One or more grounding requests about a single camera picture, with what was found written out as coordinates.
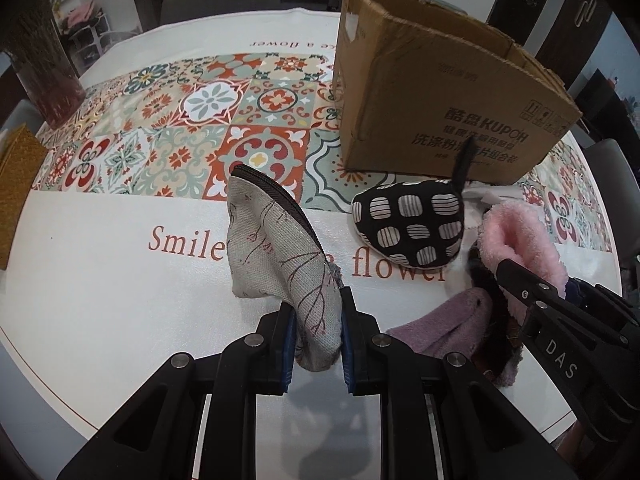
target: pink fuzzy slipper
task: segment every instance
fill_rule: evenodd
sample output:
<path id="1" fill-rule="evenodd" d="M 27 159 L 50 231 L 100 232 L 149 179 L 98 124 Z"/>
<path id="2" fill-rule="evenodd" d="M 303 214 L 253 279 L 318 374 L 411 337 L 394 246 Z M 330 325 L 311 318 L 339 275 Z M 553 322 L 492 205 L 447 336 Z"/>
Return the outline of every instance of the pink fuzzy slipper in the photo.
<path id="1" fill-rule="evenodd" d="M 493 206 L 482 220 L 478 245 L 482 262 L 494 276 L 498 264 L 509 258 L 551 283 L 564 298 L 569 276 L 544 224 L 529 204 L 509 200 Z M 522 325 L 527 308 L 508 292 L 504 295 L 509 313 Z"/>

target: zipper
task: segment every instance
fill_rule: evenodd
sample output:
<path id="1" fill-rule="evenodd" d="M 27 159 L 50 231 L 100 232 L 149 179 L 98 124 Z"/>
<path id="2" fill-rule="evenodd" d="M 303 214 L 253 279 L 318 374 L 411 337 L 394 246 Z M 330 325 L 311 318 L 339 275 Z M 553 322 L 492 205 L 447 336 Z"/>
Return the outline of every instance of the zipper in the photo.
<path id="1" fill-rule="evenodd" d="M 238 164 L 233 171 L 231 172 L 231 176 L 236 176 L 238 178 L 242 178 L 254 186 L 259 187 L 263 190 L 267 195 L 273 198 L 278 205 L 284 209 L 287 213 L 289 213 L 293 219 L 300 224 L 300 226 L 306 231 L 306 233 L 311 237 L 314 243 L 318 246 L 318 249 L 322 251 L 322 245 L 320 245 L 320 240 L 318 240 L 318 236 L 314 231 L 313 227 L 309 223 L 309 220 L 306 218 L 306 215 L 302 212 L 302 208 L 298 205 L 289 193 L 287 193 L 282 186 L 278 184 L 272 178 L 269 178 L 264 173 L 254 170 L 250 166 L 246 164 Z"/>

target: black and white patterned slipper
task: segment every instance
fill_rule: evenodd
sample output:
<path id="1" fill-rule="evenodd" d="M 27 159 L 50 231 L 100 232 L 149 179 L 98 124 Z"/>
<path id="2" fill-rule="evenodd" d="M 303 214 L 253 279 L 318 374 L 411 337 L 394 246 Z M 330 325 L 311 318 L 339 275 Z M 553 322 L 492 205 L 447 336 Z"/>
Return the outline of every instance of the black and white patterned slipper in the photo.
<path id="1" fill-rule="evenodd" d="M 462 243 L 462 189 L 475 154 L 476 143 L 470 137 L 458 153 L 451 181 L 388 184 L 356 195 L 351 217 L 358 234 L 396 264 L 415 269 L 447 265 Z"/>

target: red floral pattern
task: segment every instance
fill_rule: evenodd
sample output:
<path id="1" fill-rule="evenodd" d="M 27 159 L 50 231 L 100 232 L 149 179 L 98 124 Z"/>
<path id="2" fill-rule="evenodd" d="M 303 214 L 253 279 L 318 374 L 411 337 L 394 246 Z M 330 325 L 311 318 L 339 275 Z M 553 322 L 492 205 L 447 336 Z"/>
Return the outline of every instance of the red floral pattern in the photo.
<path id="1" fill-rule="evenodd" d="M 72 187 L 76 181 L 79 189 L 86 189 L 91 184 L 97 171 L 93 161 L 105 152 L 111 144 L 111 140 L 111 137 L 107 137 L 97 144 L 94 140 L 85 142 L 76 155 L 78 164 L 66 175 L 63 189 Z"/>
<path id="2" fill-rule="evenodd" d="M 191 153 L 189 152 L 189 149 L 186 146 L 183 146 L 178 148 L 177 152 L 174 152 L 169 156 L 169 163 L 171 164 L 171 167 L 176 170 L 177 168 L 180 168 L 183 163 L 186 164 L 190 159 Z"/>
<path id="3" fill-rule="evenodd" d="M 275 65 L 285 72 L 294 72 L 295 70 L 302 70 L 306 66 L 306 60 L 295 56 L 281 57 L 280 60 L 276 61 Z"/>
<path id="4" fill-rule="evenodd" d="M 245 57 L 246 54 L 235 54 L 234 59 L 231 62 L 229 62 L 228 60 L 225 60 L 224 62 L 215 60 L 214 62 L 207 65 L 207 72 L 222 70 L 222 72 L 216 73 L 216 77 L 233 77 L 236 75 L 234 69 L 238 66 L 238 62 L 248 65 L 253 69 L 258 68 L 262 63 L 262 60 L 259 58 L 247 60 L 245 59 Z"/>
<path id="5" fill-rule="evenodd" d="M 558 171 L 560 182 L 562 183 L 562 192 L 566 195 L 571 195 L 574 190 L 574 173 L 575 170 L 565 164 Z"/>
<path id="6" fill-rule="evenodd" d="M 155 99 L 152 99 L 148 105 L 142 108 L 142 116 L 145 119 L 148 119 L 152 115 L 157 114 L 163 108 L 171 104 L 171 101 L 172 101 L 171 96 L 168 94 L 162 94 L 161 96 L 158 96 Z"/>
<path id="7" fill-rule="evenodd" d="M 60 181 L 60 178 L 65 174 L 69 163 L 73 160 L 75 153 L 75 147 L 69 146 L 56 157 L 56 161 L 53 163 L 53 166 L 47 175 L 47 179 L 45 181 L 46 186 L 55 186 Z"/>
<path id="8" fill-rule="evenodd" d="M 338 177 L 346 180 L 347 182 L 362 182 L 364 180 L 364 173 L 359 171 L 350 171 L 344 167 L 344 163 L 342 162 L 342 158 L 335 165 L 335 170 L 332 170 L 338 174 Z"/>
<path id="9" fill-rule="evenodd" d="M 211 172 L 203 198 L 226 200 L 226 181 L 233 167 L 242 162 L 265 173 L 300 200 L 308 140 L 307 130 L 232 126 L 215 156 L 207 157 Z"/>
<path id="10" fill-rule="evenodd" d="M 164 186 L 160 191 L 156 193 L 156 196 L 173 196 L 173 192 L 169 186 Z"/>
<path id="11" fill-rule="evenodd" d="M 539 190 L 535 186 L 531 186 L 528 184 L 522 185 L 522 193 L 524 195 L 524 200 L 526 200 L 530 204 L 543 206 L 545 201 L 542 199 L 542 195 Z"/>
<path id="12" fill-rule="evenodd" d="M 556 196 L 555 193 L 549 191 L 547 193 L 549 206 L 556 212 L 556 230 L 561 240 L 571 239 L 574 243 L 578 241 L 578 231 L 570 220 L 572 212 L 569 201 L 563 196 Z"/>
<path id="13" fill-rule="evenodd" d="M 207 164 L 209 165 L 209 167 L 211 167 L 213 165 L 213 162 L 216 160 L 216 154 L 209 153 L 209 155 L 205 157 L 205 160 L 207 161 Z"/>
<path id="14" fill-rule="evenodd" d="M 260 96 L 260 108 L 269 112 L 281 112 L 291 108 L 298 97 L 288 88 L 269 90 Z"/>

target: round table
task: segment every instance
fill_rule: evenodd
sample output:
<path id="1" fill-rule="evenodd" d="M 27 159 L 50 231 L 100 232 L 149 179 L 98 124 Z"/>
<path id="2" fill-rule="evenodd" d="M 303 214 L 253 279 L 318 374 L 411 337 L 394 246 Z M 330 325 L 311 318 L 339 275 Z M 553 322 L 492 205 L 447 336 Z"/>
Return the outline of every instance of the round table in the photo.
<path id="1" fill-rule="evenodd" d="M 444 272 L 409 272 L 361 247 L 350 227 L 354 194 L 415 177 L 342 166 L 338 20 L 295 9 L 159 27 L 100 58 L 81 78 L 78 112 L 38 133 L 50 151 L 1 276 L 0 340 L 85 438 L 169 355 L 219 352 L 277 308 L 230 291 L 225 184 L 236 160 L 269 173 L 277 152 L 273 176 L 382 330 L 470 286 L 462 257 Z M 602 198 L 571 134 L 518 184 L 544 210 L 569 274 L 620 293 Z M 473 238 L 465 232 L 463 247 Z M 258 400 L 258 478 L 378 477 L 377 400 L 348 396 L 339 368 L 297 367 L 289 394 Z M 503 392 L 548 440 L 575 420 L 527 351 Z"/>

